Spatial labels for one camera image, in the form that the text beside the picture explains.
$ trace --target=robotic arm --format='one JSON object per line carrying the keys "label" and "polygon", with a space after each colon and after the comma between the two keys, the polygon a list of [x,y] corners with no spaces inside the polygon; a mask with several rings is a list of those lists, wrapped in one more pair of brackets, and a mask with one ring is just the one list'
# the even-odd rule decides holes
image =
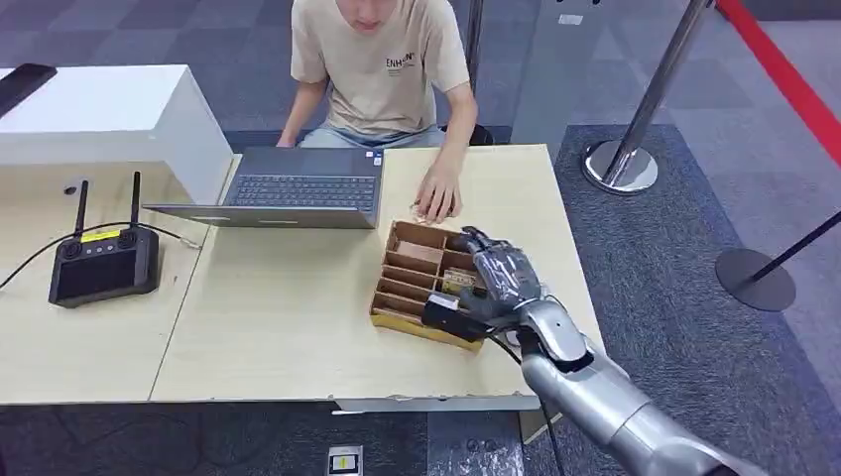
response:
{"label": "robotic arm", "polygon": [[479,310],[496,329],[517,329],[526,383],[632,475],[754,476],[767,473],[693,435],[659,411],[619,365],[581,334],[563,305],[541,296],[522,250],[465,227],[466,246],[488,289]]}

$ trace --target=person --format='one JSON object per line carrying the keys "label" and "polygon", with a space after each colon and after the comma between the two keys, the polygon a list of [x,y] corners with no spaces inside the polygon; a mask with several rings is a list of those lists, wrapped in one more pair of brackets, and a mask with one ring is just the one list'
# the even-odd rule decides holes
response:
{"label": "person", "polygon": [[[458,186],[478,107],[447,0],[295,0],[292,77],[299,83],[278,147],[294,147],[328,83],[326,121],[299,147],[440,147],[417,195],[440,223],[461,210]],[[438,129],[432,87],[451,116]]]}

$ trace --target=wooden compartment organizer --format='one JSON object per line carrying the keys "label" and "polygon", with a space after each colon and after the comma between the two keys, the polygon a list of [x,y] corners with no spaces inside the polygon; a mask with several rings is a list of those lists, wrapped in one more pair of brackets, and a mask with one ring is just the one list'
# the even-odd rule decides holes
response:
{"label": "wooden compartment organizer", "polygon": [[371,301],[374,325],[473,352],[482,347],[481,340],[468,342],[421,323],[423,308],[432,292],[457,295],[453,274],[462,278],[469,275],[475,288],[484,289],[472,257],[456,242],[458,236],[452,231],[405,221],[392,223],[380,281]]}

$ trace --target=black cable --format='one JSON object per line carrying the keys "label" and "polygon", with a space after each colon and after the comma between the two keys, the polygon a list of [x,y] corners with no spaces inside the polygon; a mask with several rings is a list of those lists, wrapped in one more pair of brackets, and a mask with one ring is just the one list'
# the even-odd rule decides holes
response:
{"label": "black cable", "polygon": [[179,241],[182,241],[182,242],[186,243],[187,245],[190,245],[190,246],[192,246],[192,245],[194,245],[194,246],[198,246],[198,245],[195,245],[195,244],[194,244],[194,243],[192,243],[192,242],[188,242],[188,241],[187,241],[187,240],[185,240],[183,237],[181,237],[180,235],[177,235],[176,233],[173,233],[172,231],[168,231],[168,230],[165,230],[165,229],[163,229],[163,228],[159,228],[159,227],[157,227],[157,226],[150,225],[150,224],[148,224],[148,223],[132,223],[132,222],[129,222],[129,221],[112,221],[112,222],[110,222],[110,223],[103,223],[103,224],[101,224],[101,225],[90,226],[90,227],[87,227],[87,228],[85,228],[85,229],[83,229],[83,230],[81,230],[81,231],[78,231],[78,232],[73,231],[72,233],[67,233],[66,235],[63,235],[63,236],[61,236],[61,237],[59,237],[59,238],[56,238],[55,240],[51,241],[50,243],[48,243],[48,244],[44,245],[44,246],[43,246],[40,250],[36,251],[35,253],[33,253],[33,254],[32,254],[32,256],[30,256],[29,258],[27,258],[27,260],[26,260],[26,261],[24,261],[24,262],[21,264],[21,266],[19,266],[19,267],[18,267],[15,271],[13,271],[13,272],[12,272],[12,274],[11,274],[11,275],[9,275],[9,277],[8,277],[8,278],[6,278],[6,280],[5,280],[5,281],[3,281],[3,283],[2,283],[2,284],[0,284],[0,290],[2,290],[2,289],[6,286],[6,285],[8,285],[8,284],[9,284],[9,282],[10,282],[10,281],[12,281],[12,279],[14,279],[14,278],[15,278],[15,276],[17,276],[17,275],[18,275],[18,273],[20,273],[21,271],[23,271],[23,269],[24,269],[24,268],[26,268],[27,266],[29,266],[29,264],[30,264],[30,263],[32,263],[32,262],[33,262],[33,260],[35,260],[36,258],[38,258],[39,256],[41,256],[41,254],[42,254],[42,253],[44,253],[45,251],[49,250],[50,248],[53,248],[54,246],[56,246],[58,243],[60,243],[60,242],[62,242],[62,241],[66,240],[66,239],[68,239],[68,238],[72,238],[73,236],[80,235],[80,234],[82,234],[82,233],[87,233],[88,231],[93,231],[93,230],[98,230],[98,229],[100,229],[100,228],[105,228],[105,227],[107,227],[107,226],[132,225],[132,224],[134,224],[134,225],[136,225],[136,226],[140,226],[140,227],[142,227],[142,228],[148,228],[148,229],[150,229],[150,230],[155,230],[155,231],[157,231],[157,232],[164,233],[165,235],[172,236],[173,238],[175,238],[175,239],[177,239],[177,240],[179,240]]}
{"label": "black cable", "polygon": [[[518,365],[523,364],[523,360],[520,359],[511,347],[505,345],[501,340],[499,340],[496,336],[489,336],[489,339],[493,340],[494,343],[499,345],[502,350],[505,351]],[[560,476],[563,476],[565,473],[563,472],[563,462],[560,459],[560,447],[557,444],[557,436],[554,434],[554,428],[552,427],[551,417],[549,416],[549,410],[546,408],[546,404],[543,402],[543,399],[539,399],[541,401],[541,411],[543,412],[543,418],[546,419],[546,431],[549,433],[549,440],[551,441],[552,445],[552,453],[554,453],[554,462],[557,465],[557,472]]]}

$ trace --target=light wooden tabletop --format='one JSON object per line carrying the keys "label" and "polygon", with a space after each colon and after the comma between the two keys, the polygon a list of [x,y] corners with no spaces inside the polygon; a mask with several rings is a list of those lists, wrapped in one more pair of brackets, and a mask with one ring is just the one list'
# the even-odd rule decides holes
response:
{"label": "light wooden tabletop", "polygon": [[[186,201],[163,164],[0,166],[0,280],[50,240],[71,232],[90,181],[87,226],[129,219],[132,172],[148,201]],[[207,226],[141,212],[141,221],[201,242]],[[198,251],[161,236],[160,288],[65,309],[47,302],[51,249],[0,291],[0,404],[137,402],[149,398]]]}
{"label": "light wooden tabletop", "polygon": [[[211,228],[152,400],[532,396],[493,345],[473,354],[371,324],[389,226],[411,219],[434,154],[387,153],[376,231]],[[474,225],[523,248],[601,345],[545,146],[472,148],[461,187],[461,216],[441,226]]]}

